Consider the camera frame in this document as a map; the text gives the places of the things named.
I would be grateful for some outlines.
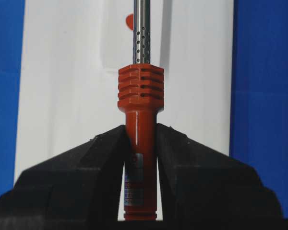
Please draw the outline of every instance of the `label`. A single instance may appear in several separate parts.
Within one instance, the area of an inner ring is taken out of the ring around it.
[[[132,154],[130,159],[125,162],[125,206],[144,204],[143,179],[143,154]]]

